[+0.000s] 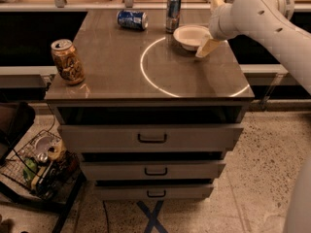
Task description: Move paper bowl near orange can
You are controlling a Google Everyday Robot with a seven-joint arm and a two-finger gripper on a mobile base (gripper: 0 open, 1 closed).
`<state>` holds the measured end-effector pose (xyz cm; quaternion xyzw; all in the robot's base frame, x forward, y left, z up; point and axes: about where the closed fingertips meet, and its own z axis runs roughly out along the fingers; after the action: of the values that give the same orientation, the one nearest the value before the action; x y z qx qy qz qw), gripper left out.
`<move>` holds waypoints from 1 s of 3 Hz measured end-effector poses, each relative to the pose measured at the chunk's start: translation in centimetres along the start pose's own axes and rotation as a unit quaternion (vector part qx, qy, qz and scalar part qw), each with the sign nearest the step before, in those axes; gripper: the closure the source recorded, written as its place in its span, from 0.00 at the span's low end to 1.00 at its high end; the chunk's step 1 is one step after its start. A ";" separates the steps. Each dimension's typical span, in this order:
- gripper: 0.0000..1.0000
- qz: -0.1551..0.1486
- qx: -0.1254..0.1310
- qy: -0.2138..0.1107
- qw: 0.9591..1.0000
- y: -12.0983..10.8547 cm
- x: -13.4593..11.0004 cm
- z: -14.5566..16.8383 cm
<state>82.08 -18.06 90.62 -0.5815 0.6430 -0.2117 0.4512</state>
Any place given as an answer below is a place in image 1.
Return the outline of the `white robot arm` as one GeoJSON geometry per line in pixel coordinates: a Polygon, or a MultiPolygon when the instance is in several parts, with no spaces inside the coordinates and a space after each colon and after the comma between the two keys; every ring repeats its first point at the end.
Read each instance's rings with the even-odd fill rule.
{"type": "MultiPolygon", "coordinates": [[[[210,35],[196,55],[204,57],[220,41],[246,35],[264,46],[311,94],[311,34],[290,22],[294,0],[211,0],[210,35]]],[[[294,185],[283,233],[311,233],[311,156],[294,185]]]]}

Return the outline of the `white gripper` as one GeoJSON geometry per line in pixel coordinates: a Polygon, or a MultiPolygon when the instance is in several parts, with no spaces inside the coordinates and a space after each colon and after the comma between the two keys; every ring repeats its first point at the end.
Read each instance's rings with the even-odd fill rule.
{"type": "Polygon", "coordinates": [[[195,56],[206,57],[215,50],[221,41],[233,39],[241,35],[237,27],[238,10],[241,9],[240,2],[225,3],[224,0],[210,0],[210,9],[213,12],[209,20],[210,34],[206,34],[199,41],[195,56]]]}

